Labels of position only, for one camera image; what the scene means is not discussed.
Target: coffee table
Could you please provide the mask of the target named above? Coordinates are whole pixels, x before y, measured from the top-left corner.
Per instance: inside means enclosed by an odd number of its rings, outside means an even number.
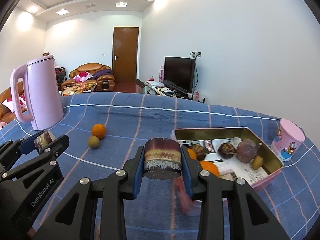
[[[85,89],[83,90],[83,92],[76,92],[73,90],[74,87],[67,87],[64,88],[62,90],[62,96],[70,96],[70,95],[74,95],[74,94],[82,94],[82,93],[92,93],[95,92],[97,90],[97,84],[95,84],[93,87],[91,87],[90,89]]]

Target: orange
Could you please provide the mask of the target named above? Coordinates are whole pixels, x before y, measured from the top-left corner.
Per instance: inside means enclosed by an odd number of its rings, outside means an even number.
[[[193,159],[193,160],[197,159],[197,155],[194,150],[188,148],[188,153],[189,153],[191,159]]]
[[[200,164],[202,166],[202,169],[206,171],[210,171],[212,174],[216,175],[218,178],[220,177],[220,173],[217,166],[214,165],[212,162],[200,161]]]
[[[105,136],[107,129],[104,127],[103,124],[98,123],[92,127],[91,132],[93,136],[102,139]]]

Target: red tiled floor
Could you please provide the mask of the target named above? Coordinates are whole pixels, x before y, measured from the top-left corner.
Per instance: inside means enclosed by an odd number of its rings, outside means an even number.
[[[120,84],[116,83],[114,92],[141,94],[142,87],[140,87],[138,82],[120,83]]]

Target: kettle handle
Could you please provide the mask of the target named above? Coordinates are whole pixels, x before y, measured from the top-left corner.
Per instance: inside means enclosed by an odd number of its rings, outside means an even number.
[[[28,84],[28,78],[26,76],[28,71],[28,65],[25,63],[21,65],[20,67],[16,67],[13,69],[10,77],[10,86],[11,86],[11,96],[12,96],[12,102],[14,107],[14,112],[16,114],[17,119],[20,122],[29,122],[33,121],[33,117],[31,114],[23,114],[21,107],[20,107],[20,100],[19,100],[19,94],[18,94],[18,79],[23,79],[23,91],[27,99],[27,106],[29,113],[32,113],[32,109],[29,109],[31,106],[30,104],[30,96],[29,91],[27,88]]]

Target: leather sofa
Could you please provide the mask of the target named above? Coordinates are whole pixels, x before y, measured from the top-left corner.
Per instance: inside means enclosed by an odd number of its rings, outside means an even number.
[[[18,93],[19,93],[19,96],[21,96],[24,93],[22,81],[18,83]],[[1,104],[3,101],[5,101],[8,98],[12,98],[11,88],[7,88],[0,95],[0,122],[9,123],[16,118],[15,113],[12,113],[9,108]]]
[[[80,74],[81,72],[87,71],[91,74],[97,72],[98,70],[102,69],[111,69],[109,66],[102,65],[100,63],[87,63],[84,65],[81,65],[77,67],[75,70],[70,72],[70,79],[66,80],[61,84],[61,89],[64,89],[66,87],[74,87],[79,85],[81,82],[76,82],[73,78]],[[97,91],[113,91],[115,89],[115,77],[112,74],[108,75],[102,75],[97,80],[95,79],[89,79],[85,82],[87,84],[90,83],[97,83]]]

